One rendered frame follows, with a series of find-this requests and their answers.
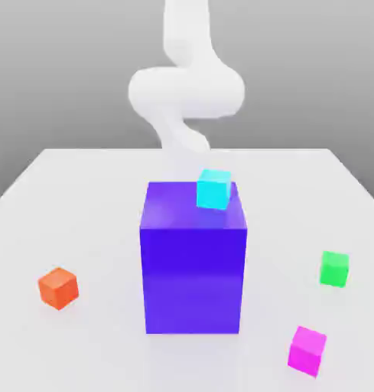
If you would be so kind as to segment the small cyan cube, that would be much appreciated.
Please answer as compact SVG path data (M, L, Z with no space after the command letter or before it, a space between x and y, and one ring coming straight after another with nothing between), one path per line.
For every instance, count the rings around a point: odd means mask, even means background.
M229 171L204 169L197 180L197 206L224 211L231 193Z

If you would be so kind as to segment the small orange cube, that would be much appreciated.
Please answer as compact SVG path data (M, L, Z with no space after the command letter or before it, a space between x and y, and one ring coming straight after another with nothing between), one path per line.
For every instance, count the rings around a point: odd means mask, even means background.
M79 289L76 276L60 267L50 271L38 280L41 299L57 310L77 299Z

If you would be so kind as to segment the small green cube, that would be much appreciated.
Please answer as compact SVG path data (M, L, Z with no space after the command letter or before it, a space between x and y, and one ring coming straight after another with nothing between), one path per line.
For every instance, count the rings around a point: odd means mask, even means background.
M320 265L320 284L340 287L346 286L350 257L345 253L324 251Z

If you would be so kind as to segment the small magenta cube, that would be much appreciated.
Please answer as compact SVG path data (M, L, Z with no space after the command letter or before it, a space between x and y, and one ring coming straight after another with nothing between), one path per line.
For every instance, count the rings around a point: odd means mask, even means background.
M326 341L327 336L325 334L298 326L291 341L288 366L316 377Z

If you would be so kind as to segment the large purple box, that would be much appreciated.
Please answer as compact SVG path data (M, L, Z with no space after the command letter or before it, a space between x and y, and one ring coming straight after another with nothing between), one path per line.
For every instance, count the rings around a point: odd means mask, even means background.
M247 224L235 185L224 211L194 182L148 184L139 227L148 334L239 332Z

